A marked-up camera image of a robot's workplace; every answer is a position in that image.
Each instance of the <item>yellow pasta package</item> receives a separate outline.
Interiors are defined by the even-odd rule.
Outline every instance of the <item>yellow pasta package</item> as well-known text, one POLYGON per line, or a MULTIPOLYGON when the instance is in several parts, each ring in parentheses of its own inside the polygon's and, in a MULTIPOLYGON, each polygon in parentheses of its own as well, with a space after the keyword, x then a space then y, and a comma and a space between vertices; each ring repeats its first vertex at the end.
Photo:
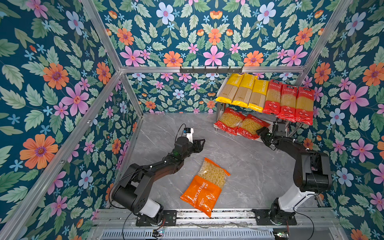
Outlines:
POLYGON ((269 127, 269 125, 269 123, 264 122, 263 120, 260 120, 251 114, 248 114, 248 116, 243 120, 237 129, 237 133, 243 137, 256 140, 260 137, 256 131, 262 127, 269 127))
POLYGON ((248 108, 262 112, 265 105, 266 92, 269 82, 265 80, 256 80, 253 85, 251 98, 249 99, 248 108))
POLYGON ((263 113, 278 114, 280 112, 280 93, 282 85, 281 82, 276 80, 271 80, 269 82, 263 113))
POLYGON ((233 105, 240 107, 248 107, 249 99, 251 98, 253 84, 257 77, 251 74, 244 74, 243 80, 240 83, 236 96, 232 101, 233 105))
POLYGON ((216 101, 231 104, 239 88, 243 75, 232 73, 216 101))
POLYGON ((295 107, 296 107, 296 95, 297 87, 283 84, 281 90, 281 101, 280 101, 280 113, 276 117, 296 122, 295 120, 295 107))

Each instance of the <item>small blue flower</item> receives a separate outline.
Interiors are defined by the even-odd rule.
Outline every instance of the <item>small blue flower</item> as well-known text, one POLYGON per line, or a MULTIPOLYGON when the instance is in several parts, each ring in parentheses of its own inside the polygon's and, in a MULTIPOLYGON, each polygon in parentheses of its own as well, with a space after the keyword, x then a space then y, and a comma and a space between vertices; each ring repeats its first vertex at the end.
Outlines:
POLYGON ((175 29, 175 24, 174 24, 174 23, 171 23, 171 22, 169 22, 169 24, 168 24, 167 28, 170 28, 171 30, 172 30, 172 29, 175 29))
POLYGON ((56 188, 56 191, 53 194, 57 197, 60 194, 60 188, 56 188))
POLYGON ((311 20, 313 18, 313 13, 307 15, 307 19, 311 20))
POLYGON ((320 18, 320 22, 323 22, 324 20, 326 20, 326 19, 327 19, 327 16, 328 16, 328 15, 323 15, 323 16, 321 16, 321 18, 320 18))
POLYGON ((355 157, 353 157, 353 156, 349 156, 348 160, 351 162, 351 164, 356 162, 355 157))
POLYGON ((70 183, 72 182, 72 180, 70 178, 68 178, 67 180, 64 181, 65 185, 64 187, 69 187, 70 183))
POLYGON ((61 233, 61 234, 64 234, 64 235, 67 235, 67 233, 70 231, 70 227, 69 226, 65 226, 64 227, 64 231, 61 233))
POLYGON ((33 52, 29 53, 28 50, 25 50, 25 53, 26 54, 24 55, 24 57, 29 58, 30 61, 32 61, 32 59, 36 59, 34 57, 35 54, 33 52))
POLYGON ((60 12, 64 11, 64 7, 61 6, 59 3, 57 4, 57 9, 60 10, 60 12))
POLYGON ((85 23, 84 16, 83 15, 79 15, 79 17, 80 17, 80 22, 85 23))
POLYGON ((37 51, 41 53, 44 53, 46 51, 46 49, 44 49, 44 45, 36 44, 36 46, 38 47, 37 51))
POLYGON ((259 9, 256 9, 256 11, 253 11, 252 13, 253 13, 252 16, 254 16, 254 17, 257 17, 257 15, 260 14, 259 9))
POLYGON ((373 209, 372 204, 369 205, 369 207, 367 208, 367 210, 369 211, 370 214, 376 212, 376 209, 373 209))
POLYGON ((337 176, 336 174, 332 175, 332 181, 336 181, 338 178, 339 178, 339 176, 337 176))
POLYGON ((209 22, 209 21, 210 21, 209 16, 208 16, 208 15, 207 15, 207 16, 204 16, 203 21, 205 21, 205 23, 209 22))
POLYGON ((47 106, 47 108, 43 109, 43 112, 47 113, 47 116, 49 116, 50 114, 52 114, 52 108, 50 108, 49 106, 47 106))
POLYGON ((19 168, 23 168, 22 163, 23 161, 18 161, 17 159, 15 159, 15 164, 12 164, 11 166, 9 166, 9 168, 14 168, 14 171, 17 172, 19 168))
POLYGON ((14 125, 15 122, 20 123, 20 121, 18 120, 18 119, 20 119, 20 117, 16 117, 15 114, 12 114, 12 117, 8 117, 7 119, 12 121, 11 122, 12 125, 14 125))
POLYGON ((374 10, 376 9, 376 4, 374 4, 373 6, 371 6, 370 8, 369 8, 369 13, 372 13, 374 10))
POLYGON ((108 21, 108 23, 110 23, 112 21, 111 16, 104 15, 104 17, 105 17, 105 20, 108 21))
POLYGON ((42 125, 41 128, 43 130, 41 130, 40 133, 44 133, 45 135, 47 135, 47 132, 51 131, 51 129, 49 129, 49 127, 50 127, 49 125, 47 125, 47 126, 42 125))
POLYGON ((94 183, 92 183, 89 187, 88 190, 92 190, 95 187, 94 183))
POLYGON ((346 31, 343 32, 343 33, 341 34, 340 38, 341 38, 341 40, 346 39, 346 38, 347 38, 347 32, 346 32, 346 31))
POLYGON ((379 239, 379 236, 381 236, 378 232, 376 232, 376 229, 372 230, 373 237, 376 237, 379 239))
POLYGON ((227 16, 223 16, 223 19, 221 19, 221 21, 226 23, 228 21, 228 15, 227 16))
POLYGON ((81 31, 82 33, 83 33, 83 38, 86 38, 86 39, 88 39, 89 38, 89 36, 88 36, 88 34, 87 34, 87 32, 86 31, 81 31))
POLYGON ((346 76, 348 76, 348 73, 349 73, 349 72, 347 72, 347 70, 344 70, 344 72, 342 72, 341 75, 342 75, 343 77, 346 77, 346 76))
POLYGON ((261 28, 263 28, 263 27, 264 27, 263 24, 256 23, 256 29, 261 30, 261 28))
POLYGON ((45 22, 43 22, 42 24, 43 24, 45 30, 48 30, 48 31, 51 30, 52 27, 47 20, 45 20, 45 22))
POLYGON ((176 18, 176 17, 179 17, 179 16, 180 16, 180 12, 177 11, 177 10, 175 10, 175 12, 173 13, 173 15, 175 15, 175 18, 176 18))
POLYGON ((119 16, 118 16, 118 18, 120 18, 120 20, 121 20, 121 21, 123 21, 123 20, 124 20, 124 17, 125 17, 124 15, 122 15, 121 13, 119 13, 119 16))
POLYGON ((81 195, 83 193, 83 191, 84 191, 84 188, 80 187, 79 191, 77 192, 77 195, 81 195))
POLYGON ((347 24, 351 21, 352 16, 346 17, 344 22, 347 24))

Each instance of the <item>flower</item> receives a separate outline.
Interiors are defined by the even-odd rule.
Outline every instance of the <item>flower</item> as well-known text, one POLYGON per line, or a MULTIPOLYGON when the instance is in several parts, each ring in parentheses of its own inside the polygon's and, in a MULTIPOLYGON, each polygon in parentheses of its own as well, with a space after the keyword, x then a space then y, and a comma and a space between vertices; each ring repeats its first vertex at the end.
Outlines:
POLYGON ((264 61, 262 58, 264 55, 259 53, 259 51, 254 51, 253 53, 248 53, 247 57, 244 58, 244 66, 246 67, 255 67, 260 66, 260 63, 264 61))
POLYGON ((165 59, 164 63, 167 64, 167 67, 181 67, 181 63, 183 59, 180 58, 179 53, 175 53, 174 51, 169 51, 169 53, 164 54, 165 59))
POLYGON ((131 48, 128 47, 128 46, 125 46, 125 51, 126 51, 126 53, 125 52, 121 52, 120 56, 122 56, 124 58, 127 58, 127 60, 125 60, 125 64, 127 66, 130 66, 130 65, 133 64, 135 67, 138 67, 139 63, 140 64, 145 63, 145 61, 142 58, 139 58, 139 56, 140 56, 140 51, 139 50, 134 50, 133 53, 132 53, 131 48))
POLYGON ((76 32, 79 36, 81 36, 83 33, 81 32, 82 29, 84 29, 84 24, 79 21, 79 15, 77 15, 76 12, 71 12, 66 11, 65 13, 67 15, 67 18, 69 19, 68 21, 68 26, 74 30, 76 29, 76 32))
POLYGON ((82 172, 81 173, 81 179, 79 181, 79 187, 83 186, 83 189, 87 189, 88 185, 93 182, 93 177, 92 175, 92 170, 88 170, 87 172, 82 172))
POLYGON ((106 195, 105 195, 105 201, 109 200, 109 194, 111 193, 112 187, 113 187, 113 183, 111 183, 109 185, 109 187, 107 188, 106 195))
POLYGON ((43 75, 44 81, 48 82, 48 86, 51 88, 62 89, 70 81, 67 77, 67 70, 63 69, 63 66, 60 64, 50 63, 49 66, 49 68, 45 67, 43 70, 45 73, 43 75))
POLYGON ((304 139, 303 145, 304 145, 304 147, 309 148, 310 150, 313 150, 312 139, 309 139, 309 138, 304 139))
POLYGON ((162 18, 162 22, 165 25, 168 25, 168 21, 175 20, 175 15, 171 14, 173 11, 173 8, 171 5, 165 5, 163 2, 159 3, 159 10, 156 10, 156 15, 159 18, 162 18))
POLYGON ((263 21, 263 24, 269 23, 269 18, 276 15, 276 10, 273 9, 274 6, 275 4, 273 2, 268 3, 268 6, 263 4, 260 7, 260 14, 257 15, 257 21, 263 21))
POLYGON ((219 75, 218 75, 218 73, 207 73, 205 76, 206 76, 207 78, 209 78, 209 80, 213 81, 213 80, 215 80, 215 78, 217 78, 219 75))
POLYGON ((283 48, 280 52, 277 53, 277 58, 283 59, 284 57, 287 56, 287 52, 288 50, 284 50, 283 48))
POLYGON ((189 79, 192 78, 192 76, 190 76, 189 73, 178 73, 177 75, 180 76, 179 81, 187 82, 189 79))
POLYGON ((57 202, 51 203, 51 217, 57 213, 57 216, 61 215, 61 210, 67 208, 67 204, 65 203, 67 201, 67 197, 64 197, 61 199, 61 196, 57 197, 57 202))
POLYGON ((222 11, 211 11, 209 13, 209 16, 211 16, 212 19, 220 19, 223 16, 223 12, 222 11))
POLYGON ((287 52, 288 57, 284 58, 281 62, 282 63, 288 63, 287 66, 300 65, 301 60, 300 58, 305 57, 308 52, 301 52, 303 50, 303 46, 300 45, 296 51, 293 51, 292 49, 289 49, 287 52))
POLYGON ((143 79, 145 79, 145 75, 142 73, 133 73, 132 77, 137 78, 138 81, 142 81, 143 79))
POLYGON ((368 237, 366 235, 363 235, 363 233, 359 229, 352 229, 351 238, 353 240, 368 240, 368 237))
POLYGON ((155 83, 155 86, 156 86, 156 88, 159 88, 160 90, 163 89, 163 87, 164 87, 163 82, 159 82, 159 81, 157 81, 155 83))
POLYGON ((321 15, 323 15, 323 10, 319 10, 317 11, 315 14, 314 14, 314 18, 318 19, 319 17, 321 17, 321 15))
POLYGON ((127 31, 126 28, 118 29, 117 36, 119 38, 119 41, 124 43, 125 45, 129 46, 132 45, 135 39, 132 36, 131 31, 127 31))
POLYGON ((360 162, 365 162, 365 157, 369 159, 374 159, 373 154, 371 152, 368 152, 369 150, 373 149, 373 144, 368 143, 367 145, 364 145, 364 139, 360 138, 358 141, 359 145, 355 142, 351 143, 351 146, 356 149, 352 151, 353 156, 359 155, 360 162))
POLYGON ((217 52, 217 46, 212 46, 210 49, 211 53, 209 52, 204 52, 203 55, 204 57, 207 58, 205 61, 204 65, 210 65, 212 63, 212 66, 215 65, 221 65, 221 60, 219 58, 222 58, 224 56, 224 52, 217 52))
POLYGON ((172 73, 162 73, 160 76, 161 79, 164 79, 168 82, 170 79, 173 79, 172 73))
POLYGON ((231 48, 229 49, 229 51, 232 51, 232 54, 234 54, 234 53, 238 53, 239 49, 240 49, 239 44, 236 43, 235 45, 234 44, 231 45, 231 48))
POLYGON ((109 72, 109 67, 105 65, 104 62, 97 64, 96 73, 99 75, 100 82, 103 82, 103 84, 107 84, 107 82, 109 82, 111 73, 109 72))
POLYGON ((341 104, 340 109, 347 109, 351 105, 349 111, 352 113, 352 115, 355 115, 355 113, 358 111, 357 105, 365 107, 369 104, 366 98, 361 98, 361 96, 367 93, 368 86, 361 87, 359 88, 359 90, 356 91, 356 85, 354 83, 351 83, 348 88, 348 91, 349 93, 340 93, 340 98, 346 100, 341 104))
POLYGON ((119 151, 120 151, 120 147, 121 147, 121 141, 120 139, 116 138, 114 141, 113 141, 113 144, 112 144, 112 152, 114 154, 118 154, 119 151))
POLYGON ((127 113, 127 104, 125 103, 125 101, 122 101, 119 106, 121 113, 127 113))
POLYGON ((351 180, 353 180, 353 175, 352 173, 348 173, 348 170, 345 167, 343 167, 341 171, 337 170, 336 174, 339 176, 338 181, 341 185, 345 183, 347 187, 352 186, 351 180))
POLYGON ((42 169, 47 166, 47 161, 51 162, 55 156, 53 153, 58 151, 58 145, 53 144, 55 139, 48 136, 45 139, 44 134, 36 134, 35 140, 28 138, 23 143, 23 146, 27 149, 20 151, 20 159, 27 160, 24 165, 29 169, 32 169, 37 164, 37 169, 42 169))
POLYGON ((293 73, 282 73, 279 75, 280 78, 283 78, 283 81, 286 81, 287 78, 291 78, 293 76, 293 73))
POLYGON ((140 50, 140 57, 144 57, 144 60, 151 59, 150 53, 146 49, 140 50))
POLYGON ((371 197, 373 198, 370 203, 372 203, 373 205, 376 205, 377 209, 379 211, 383 210, 383 207, 384 207, 384 199, 382 199, 382 195, 380 192, 373 194, 373 193, 370 193, 371 197))
POLYGON ((352 34, 355 32, 355 30, 360 30, 362 28, 362 26, 364 25, 362 20, 365 18, 365 15, 366 15, 366 13, 362 12, 360 15, 359 15, 359 13, 355 13, 352 16, 352 19, 351 19, 352 22, 348 23, 345 26, 345 30, 349 30, 348 36, 352 36, 352 34))
POLYGON ((204 35, 204 30, 200 29, 197 31, 197 35, 203 36, 204 35))
POLYGON ((216 45, 220 42, 221 33, 217 28, 214 28, 211 30, 211 32, 208 34, 209 42, 212 43, 212 45, 216 45))
POLYGON ((233 30, 232 29, 227 29, 226 31, 225 31, 225 34, 227 35, 227 36, 232 36, 233 35, 233 30))
POLYGON ((70 87, 66 87, 65 90, 70 97, 63 97, 61 101, 67 106, 72 105, 70 109, 71 116, 75 116, 78 109, 80 113, 85 114, 89 108, 85 102, 89 98, 89 94, 81 93, 81 86, 79 84, 74 86, 74 91, 70 87))
POLYGON ((377 86, 380 84, 380 81, 384 81, 384 63, 376 63, 369 66, 369 69, 366 69, 364 72, 364 77, 362 78, 363 82, 366 82, 367 86, 377 86))
POLYGON ((70 155, 70 157, 68 158, 68 162, 72 162, 72 156, 73 157, 78 157, 79 156, 79 153, 76 151, 77 149, 79 149, 80 147, 80 144, 77 144, 76 147, 74 148, 72 154, 70 155))
POLYGON ((348 85, 350 85, 352 82, 349 81, 349 78, 342 78, 341 79, 341 83, 338 85, 338 87, 340 87, 340 90, 343 91, 344 89, 345 90, 348 90, 348 85))
POLYGON ((193 45, 193 43, 191 43, 191 45, 188 47, 188 49, 189 49, 189 53, 196 53, 196 51, 199 50, 197 48, 197 44, 193 45))
POLYGON ((61 187, 64 186, 63 181, 60 180, 60 179, 62 179, 66 174, 67 174, 66 171, 62 171, 62 172, 59 173, 59 175, 57 175, 57 177, 53 181, 52 185, 48 188, 48 192, 47 192, 48 195, 51 195, 53 193, 53 191, 55 190, 55 185, 58 188, 61 188, 61 187))
POLYGON ((149 109, 155 109, 155 108, 156 108, 156 104, 153 103, 152 101, 147 101, 147 102, 145 103, 145 106, 146 106, 147 108, 149 108, 149 109))
POLYGON ((346 148, 343 146, 344 145, 344 141, 339 141, 338 139, 336 139, 336 143, 333 143, 332 146, 334 146, 334 151, 335 152, 339 152, 339 154, 342 154, 343 151, 346 150, 346 148))
POLYGON ((88 79, 81 78, 81 81, 79 82, 79 85, 81 86, 81 90, 86 90, 88 91, 88 88, 91 86, 88 83, 88 79))
POLYGON ((9 166, 9 168, 14 168, 14 171, 17 172, 19 168, 23 168, 22 163, 23 161, 18 161, 17 159, 15 159, 15 164, 12 164, 11 166, 9 166))
POLYGON ((46 11, 48 11, 48 8, 43 4, 41 5, 40 4, 41 4, 40 0, 29 0, 28 2, 25 3, 25 5, 27 5, 30 9, 33 10, 37 18, 42 16, 43 18, 48 19, 47 14, 45 13, 46 11))
POLYGON ((200 86, 201 84, 199 84, 197 81, 195 81, 195 83, 191 83, 191 89, 193 90, 196 90, 196 89, 200 89, 200 86))
POLYGON ((183 90, 175 89, 175 92, 172 94, 173 94, 173 96, 176 96, 177 99, 184 97, 184 91, 183 90))
POLYGON ((85 147, 84 147, 84 151, 87 152, 87 155, 89 154, 89 152, 93 152, 93 147, 95 146, 95 144, 92 143, 92 141, 89 141, 89 142, 85 142, 85 147))
POLYGON ((302 31, 300 31, 295 40, 297 45, 303 45, 304 43, 308 42, 310 40, 310 37, 312 37, 312 28, 304 28, 302 31))
POLYGON ((322 63, 317 67, 316 72, 314 74, 315 82, 318 84, 323 84, 329 79, 329 74, 331 73, 331 69, 329 68, 329 63, 322 63))

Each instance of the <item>pink flower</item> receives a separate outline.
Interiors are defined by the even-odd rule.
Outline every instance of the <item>pink flower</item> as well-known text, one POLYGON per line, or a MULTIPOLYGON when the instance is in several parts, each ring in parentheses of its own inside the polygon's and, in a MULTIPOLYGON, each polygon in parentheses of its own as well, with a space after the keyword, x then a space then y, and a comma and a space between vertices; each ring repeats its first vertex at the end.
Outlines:
POLYGON ((303 87, 305 88, 312 87, 311 81, 312 81, 312 77, 309 78, 308 76, 306 76, 305 79, 303 80, 303 87))
POLYGON ((61 119, 64 118, 64 115, 69 114, 68 111, 66 111, 68 109, 68 106, 63 106, 62 102, 59 102, 59 106, 55 105, 55 106, 53 106, 53 108, 56 109, 55 115, 56 116, 60 115, 61 119))
POLYGON ((372 203, 373 205, 376 205, 377 209, 379 211, 383 210, 383 207, 384 207, 384 200, 382 199, 382 195, 380 192, 377 192, 376 195, 371 193, 370 194, 371 197, 373 198, 370 203, 372 203))
POLYGON ((67 174, 66 171, 62 171, 57 175, 56 179, 53 181, 52 185, 48 188, 48 195, 51 195, 53 191, 55 190, 55 185, 58 188, 61 188, 64 186, 63 181, 59 180, 62 179, 67 174))
POLYGON ((193 43, 191 43, 191 45, 188 47, 188 49, 189 49, 189 53, 196 53, 196 51, 199 50, 197 48, 197 44, 193 45, 193 43))
POLYGON ((77 151, 75 151, 75 150, 79 149, 79 147, 80 147, 80 144, 77 144, 76 147, 74 148, 72 154, 68 158, 68 160, 67 160, 68 162, 72 162, 72 156, 74 156, 74 157, 78 157, 79 156, 79 153, 77 151))
POLYGON ((284 50, 284 48, 281 50, 281 52, 277 53, 277 58, 283 59, 284 57, 287 56, 288 50, 284 50))
POLYGON ((350 85, 351 83, 352 82, 349 81, 349 77, 346 77, 345 79, 344 78, 341 79, 341 83, 338 86, 341 87, 340 88, 341 91, 344 89, 348 90, 348 85, 350 85))
POLYGON ((121 81, 119 80, 118 83, 115 86, 115 91, 117 92, 120 89, 121 89, 121 81))
POLYGON ((245 0, 236 0, 236 2, 237 2, 237 3, 240 2, 242 6, 245 4, 245 0))
POLYGON ((61 196, 58 196, 57 202, 51 203, 51 208, 52 208, 51 217, 55 215, 55 213, 57 213, 58 216, 61 215, 61 210, 67 208, 67 204, 65 203, 65 201, 67 201, 67 197, 64 197, 63 199, 61 199, 61 196))
POLYGON ((45 13, 48 11, 48 8, 41 4, 40 0, 29 0, 28 2, 25 3, 30 9, 33 10, 35 13, 35 16, 39 18, 40 16, 43 16, 43 18, 48 19, 47 14, 45 13))
POLYGON ((88 83, 88 79, 84 79, 84 78, 81 78, 81 81, 79 82, 79 85, 81 86, 81 90, 86 90, 88 91, 88 88, 91 86, 89 83, 88 83))
POLYGON ((87 155, 88 155, 89 152, 93 152, 93 147, 94 146, 95 146, 95 144, 93 144, 92 141, 85 142, 85 148, 83 150, 87 151, 87 155))
POLYGON ((264 78, 264 73, 252 73, 252 74, 257 76, 257 79, 264 78))
POLYGON ((380 163, 379 169, 380 170, 377 170, 376 168, 371 169, 371 172, 376 176, 378 176, 378 177, 375 177, 375 179, 373 179, 373 182, 376 184, 381 184, 384 181, 384 164, 380 163))
POLYGON ((333 143, 332 144, 332 146, 334 146, 335 147, 335 149, 334 149, 334 151, 335 152, 339 152, 339 154, 342 154, 343 153, 343 151, 345 151, 346 150, 346 148, 343 146, 344 145, 344 141, 339 141, 339 140, 337 140, 336 139, 336 143, 333 143))
POLYGON ((204 57, 207 58, 207 60, 205 61, 204 65, 209 65, 212 63, 212 66, 215 65, 215 63, 217 65, 221 65, 221 60, 219 58, 222 58, 224 56, 224 53, 223 52, 217 52, 217 46, 216 45, 213 45, 211 47, 211 53, 209 52, 204 52, 203 53, 204 57))
POLYGON ((188 4, 192 6, 193 2, 197 3, 199 0, 188 0, 188 4))
POLYGON ((84 101, 89 98, 89 94, 81 93, 81 87, 79 84, 74 86, 74 92, 70 87, 66 87, 65 90, 70 97, 63 97, 61 101, 67 106, 72 105, 70 109, 71 116, 76 115, 77 109, 79 109, 80 113, 85 114, 88 110, 88 104, 84 101))
POLYGON ((313 117, 317 117, 320 115, 320 108, 317 108, 316 106, 313 107, 313 117))
POLYGON ((111 118, 113 116, 113 109, 109 106, 109 108, 106 108, 107 109, 107 116, 109 118, 111 118))
POLYGON ((355 115, 355 113, 358 111, 357 104, 361 107, 365 107, 369 104, 366 98, 361 98, 361 96, 367 93, 368 86, 361 87, 356 92, 356 85, 354 83, 351 83, 348 88, 348 91, 349 94, 347 92, 340 93, 340 98, 346 100, 340 105, 340 109, 347 109, 351 105, 349 111, 352 113, 352 115, 355 115))
POLYGON ((159 82, 159 81, 157 81, 157 83, 155 83, 155 86, 156 86, 156 88, 159 88, 160 90, 163 89, 163 87, 164 87, 163 82, 159 82))
POLYGON ((188 82, 188 79, 191 79, 192 76, 189 75, 189 73, 178 73, 177 75, 179 75, 179 81, 184 81, 184 82, 188 82))
POLYGON ((288 57, 284 58, 281 62, 282 63, 288 63, 287 66, 300 65, 301 60, 300 58, 305 57, 308 52, 301 52, 303 50, 303 46, 300 45, 296 51, 293 51, 292 49, 289 49, 287 52, 288 57))
POLYGON ((358 143, 359 145, 355 142, 351 143, 351 146, 356 149, 352 151, 352 155, 359 155, 360 162, 365 162, 365 157, 374 159, 373 154, 368 152, 373 149, 373 144, 368 143, 367 145, 364 145, 364 140, 362 138, 359 139, 358 143))
POLYGON ((109 96, 107 97, 107 100, 105 100, 105 102, 107 103, 107 102, 109 102, 109 101, 112 101, 112 96, 113 96, 113 93, 111 92, 111 93, 109 94, 109 96))
POLYGON ((231 48, 229 49, 229 51, 232 51, 232 54, 234 54, 234 53, 238 53, 239 49, 240 49, 239 44, 236 43, 235 45, 234 44, 231 45, 231 48))
POLYGON ((162 73, 162 75, 160 76, 161 79, 166 79, 166 81, 168 82, 170 79, 173 79, 173 76, 172 76, 172 73, 162 73))
POLYGON ((198 84, 197 81, 195 81, 195 83, 191 83, 191 89, 193 90, 196 90, 196 89, 200 89, 200 86, 201 84, 198 84))
POLYGON ((128 47, 128 46, 125 46, 125 51, 126 51, 127 53, 125 53, 125 52, 121 52, 121 53, 120 53, 120 56, 122 56, 122 57, 124 57, 124 58, 127 58, 127 60, 125 60, 125 64, 126 64, 127 66, 130 66, 130 65, 132 65, 132 63, 133 63, 133 65, 134 65, 135 67, 138 67, 138 66, 139 66, 139 63, 140 63, 140 64, 145 63, 144 60, 143 60, 142 58, 139 58, 139 56, 140 56, 140 51, 139 51, 139 50, 135 50, 135 51, 133 51, 133 53, 132 53, 131 48, 128 47))
POLYGON ((148 53, 146 49, 140 50, 140 57, 144 57, 144 60, 151 59, 149 56, 151 53, 148 53))
POLYGON ((324 96, 324 93, 321 92, 322 89, 323 89, 323 87, 319 87, 319 88, 315 87, 314 88, 313 100, 320 102, 320 97, 324 96))
POLYGON ((380 110, 377 111, 377 114, 383 114, 384 116, 384 104, 379 104, 378 107, 380 108, 380 110))
POLYGON ((93 221, 95 218, 99 216, 99 210, 96 209, 94 212, 92 212, 91 220, 93 221))

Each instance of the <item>pasta bag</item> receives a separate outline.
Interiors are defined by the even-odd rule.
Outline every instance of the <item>pasta bag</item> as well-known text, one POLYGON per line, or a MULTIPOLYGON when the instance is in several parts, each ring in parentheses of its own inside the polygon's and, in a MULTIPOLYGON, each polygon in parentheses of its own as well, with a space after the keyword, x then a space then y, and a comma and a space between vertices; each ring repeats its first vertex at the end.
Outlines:
POLYGON ((226 108, 223 115, 221 115, 220 119, 215 122, 214 125, 227 133, 237 135, 237 128, 244 118, 245 116, 243 114, 231 108, 226 108))
POLYGON ((255 81, 251 98, 249 99, 248 108, 258 112, 263 111, 268 85, 269 82, 265 80, 255 81))
POLYGON ((313 124, 313 96, 313 89, 299 87, 296 99, 296 122, 302 122, 308 125, 313 124))
POLYGON ((244 74, 243 80, 240 83, 236 96, 232 101, 233 105, 247 108, 249 99, 251 98, 253 84, 257 77, 251 74, 244 74))
POLYGON ((280 93, 282 85, 281 82, 276 80, 271 80, 269 82, 263 113, 278 114, 280 112, 280 93))
POLYGON ((216 101, 231 104, 242 79, 243 75, 232 73, 216 101))
POLYGON ((245 117, 245 119, 237 129, 237 133, 243 137, 256 140, 260 138, 256 131, 261 129, 262 127, 269 127, 269 125, 269 123, 264 122, 263 120, 260 120, 251 114, 248 114, 248 116, 245 117))
POLYGON ((297 87, 283 84, 281 89, 280 113, 276 117, 296 122, 295 107, 296 107, 297 87))
POLYGON ((225 179, 230 175, 214 161, 205 158, 198 175, 194 177, 180 199, 211 217, 212 210, 224 187, 225 179))

